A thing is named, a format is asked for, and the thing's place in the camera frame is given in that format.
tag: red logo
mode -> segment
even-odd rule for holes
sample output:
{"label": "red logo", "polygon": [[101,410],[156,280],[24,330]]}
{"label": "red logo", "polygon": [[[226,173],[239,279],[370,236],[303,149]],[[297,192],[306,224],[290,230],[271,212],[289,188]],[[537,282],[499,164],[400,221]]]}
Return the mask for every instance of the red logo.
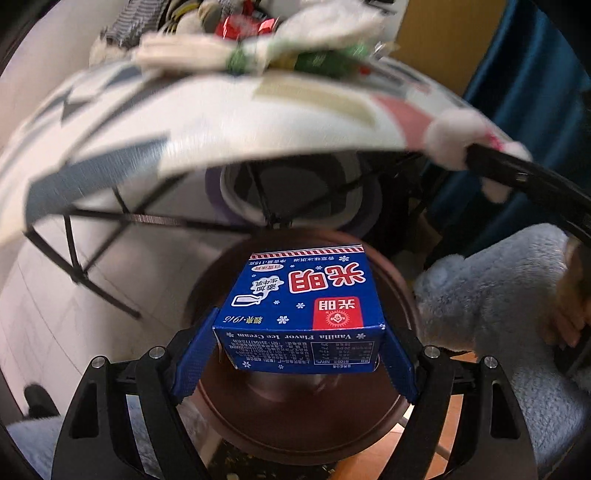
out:
{"label": "red logo", "polygon": [[361,304],[357,297],[316,299],[313,330],[363,327]]}
{"label": "red logo", "polygon": [[356,283],[365,282],[363,270],[355,270],[358,266],[359,264],[357,262],[351,262],[345,268],[341,267],[341,265],[331,265],[330,267],[326,267],[324,271],[328,279],[332,280],[333,287],[341,287],[343,285],[350,287]]}
{"label": "red logo", "polygon": [[314,272],[311,268],[308,270],[296,270],[289,274],[290,292],[304,293],[305,291],[324,290],[329,285],[322,272]]}

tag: screw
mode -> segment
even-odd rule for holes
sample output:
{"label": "screw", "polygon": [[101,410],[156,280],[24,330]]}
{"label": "screw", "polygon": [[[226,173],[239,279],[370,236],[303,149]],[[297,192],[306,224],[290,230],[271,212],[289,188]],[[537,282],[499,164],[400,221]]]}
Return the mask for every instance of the screw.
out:
{"label": "screw", "polygon": [[425,350],[423,350],[423,352],[429,358],[439,358],[439,355],[441,355],[439,348],[437,348],[436,346],[433,346],[433,345],[426,346]]}
{"label": "screw", "polygon": [[497,365],[499,364],[499,362],[493,356],[486,356],[486,357],[484,357],[484,364],[488,368],[493,369],[493,368],[496,368],[497,367]]}
{"label": "screw", "polygon": [[161,358],[164,355],[164,352],[166,350],[164,350],[163,346],[155,346],[154,348],[152,348],[150,350],[150,358],[154,358],[154,359],[158,359]]}
{"label": "screw", "polygon": [[90,363],[92,368],[100,368],[105,364],[105,357],[104,356],[96,356],[92,359]]}

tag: blue curtain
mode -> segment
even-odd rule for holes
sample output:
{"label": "blue curtain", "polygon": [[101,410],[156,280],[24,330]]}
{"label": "blue curtain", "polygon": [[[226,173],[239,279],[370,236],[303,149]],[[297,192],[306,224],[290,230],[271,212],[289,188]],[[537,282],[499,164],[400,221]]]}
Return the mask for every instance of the blue curtain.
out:
{"label": "blue curtain", "polygon": [[[582,187],[591,184],[589,113],[581,92],[588,75],[566,40],[529,0],[509,0],[489,51],[464,95],[534,160]],[[478,179],[451,176],[428,211],[443,233],[429,263],[451,253],[470,255],[553,216],[522,194],[502,205],[487,201]]]}

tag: finger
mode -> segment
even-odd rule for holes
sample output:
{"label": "finger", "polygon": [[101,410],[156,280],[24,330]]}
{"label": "finger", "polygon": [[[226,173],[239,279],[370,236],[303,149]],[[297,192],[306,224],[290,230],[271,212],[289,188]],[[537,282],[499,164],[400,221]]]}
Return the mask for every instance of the finger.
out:
{"label": "finger", "polygon": [[579,331],[568,321],[560,311],[556,311],[553,316],[553,324],[563,340],[574,348],[581,336]]}
{"label": "finger", "polygon": [[556,329],[550,323],[545,323],[540,326],[540,336],[548,345],[556,345],[558,343],[558,332],[556,332]]}
{"label": "finger", "polygon": [[562,288],[558,297],[558,309],[577,330],[582,330],[586,323],[587,314],[579,292],[573,286]]}

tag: human hand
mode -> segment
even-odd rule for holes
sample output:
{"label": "human hand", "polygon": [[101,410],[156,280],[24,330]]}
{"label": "human hand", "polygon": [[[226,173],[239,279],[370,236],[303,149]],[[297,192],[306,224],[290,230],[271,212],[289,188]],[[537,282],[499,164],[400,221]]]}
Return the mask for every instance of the human hand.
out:
{"label": "human hand", "polygon": [[575,347],[581,330],[591,325],[591,297],[585,286],[582,249],[578,240],[569,240],[565,252],[567,270],[556,285],[556,300],[549,319],[541,325],[541,336],[549,345]]}

